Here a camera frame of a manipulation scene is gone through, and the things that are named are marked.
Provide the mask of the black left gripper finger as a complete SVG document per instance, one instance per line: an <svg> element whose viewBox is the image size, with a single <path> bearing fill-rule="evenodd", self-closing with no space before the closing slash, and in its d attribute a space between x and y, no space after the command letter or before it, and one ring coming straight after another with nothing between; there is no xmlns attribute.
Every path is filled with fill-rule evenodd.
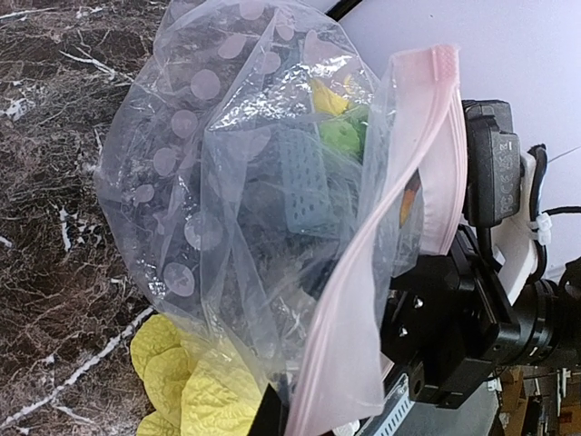
<svg viewBox="0 0 581 436"><path fill-rule="evenodd" d="M288 421L289 407L269 385L262 396L259 409L248 430L248 436L283 436Z"/></svg>

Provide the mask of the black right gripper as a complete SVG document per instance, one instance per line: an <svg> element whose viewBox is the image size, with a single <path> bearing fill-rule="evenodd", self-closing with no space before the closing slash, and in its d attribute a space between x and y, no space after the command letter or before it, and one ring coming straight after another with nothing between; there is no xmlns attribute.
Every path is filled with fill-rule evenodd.
<svg viewBox="0 0 581 436"><path fill-rule="evenodd" d="M513 312L476 235L459 226L448 254L420 255L389 288L382 351L413 401L459 408L513 350Z"/></svg>

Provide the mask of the yellow white napa cabbage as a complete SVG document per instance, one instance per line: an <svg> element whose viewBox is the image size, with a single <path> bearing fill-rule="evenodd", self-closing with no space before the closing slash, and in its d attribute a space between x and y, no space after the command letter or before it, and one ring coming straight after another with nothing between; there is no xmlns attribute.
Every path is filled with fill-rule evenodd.
<svg viewBox="0 0 581 436"><path fill-rule="evenodd" d="M265 387L233 344L183 332L155 314L130 346L132 364L154 412L138 435L245 435Z"/></svg>

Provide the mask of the clear zip top bag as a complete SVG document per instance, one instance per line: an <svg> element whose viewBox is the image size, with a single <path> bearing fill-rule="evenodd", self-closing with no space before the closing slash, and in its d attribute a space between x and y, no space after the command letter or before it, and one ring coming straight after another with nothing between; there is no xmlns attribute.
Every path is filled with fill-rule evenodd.
<svg viewBox="0 0 581 436"><path fill-rule="evenodd" d="M367 106L363 159L320 139L310 80ZM316 134L337 232L288 230L276 127ZM448 252L467 183L458 49L398 52L375 76L300 1L173 1L95 173L133 278L159 312L230 341L292 429L379 414L392 278Z"/></svg>

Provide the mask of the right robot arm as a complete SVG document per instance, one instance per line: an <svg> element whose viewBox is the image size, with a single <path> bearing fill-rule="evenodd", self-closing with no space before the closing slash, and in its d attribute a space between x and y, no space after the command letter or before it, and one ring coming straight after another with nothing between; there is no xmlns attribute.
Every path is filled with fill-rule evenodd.
<svg viewBox="0 0 581 436"><path fill-rule="evenodd" d="M579 365L580 301L568 292L579 285L571 263L561 283L529 283L510 302L461 225L448 254L421 255L391 281L381 350L408 373L412 400L456 409L497 368Z"/></svg>

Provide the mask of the light blue plastic basket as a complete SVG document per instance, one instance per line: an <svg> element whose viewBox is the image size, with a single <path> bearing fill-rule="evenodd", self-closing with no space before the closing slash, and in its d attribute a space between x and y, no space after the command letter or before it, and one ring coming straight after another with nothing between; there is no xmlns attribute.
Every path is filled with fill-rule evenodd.
<svg viewBox="0 0 581 436"><path fill-rule="evenodd" d="M301 129L276 127L272 139L279 151L288 230L333 238L338 221L331 205L323 148L318 136Z"/></svg>

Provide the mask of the green bell pepper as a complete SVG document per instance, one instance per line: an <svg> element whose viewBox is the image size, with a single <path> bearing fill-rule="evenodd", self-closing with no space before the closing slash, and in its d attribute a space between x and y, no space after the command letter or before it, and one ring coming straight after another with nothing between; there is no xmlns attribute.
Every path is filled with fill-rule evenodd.
<svg viewBox="0 0 581 436"><path fill-rule="evenodd" d="M338 117L320 123L321 141L330 149L346 154L360 162L363 159L368 128L367 106L348 109Z"/></svg>

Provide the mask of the orange yellow mango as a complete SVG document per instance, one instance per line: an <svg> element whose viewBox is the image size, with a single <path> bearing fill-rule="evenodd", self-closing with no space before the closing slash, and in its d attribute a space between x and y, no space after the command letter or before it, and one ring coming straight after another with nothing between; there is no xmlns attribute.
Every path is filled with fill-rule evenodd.
<svg viewBox="0 0 581 436"><path fill-rule="evenodd" d="M338 116L359 106L357 102L332 91L320 79L311 79L310 85L313 107L316 113Z"/></svg>

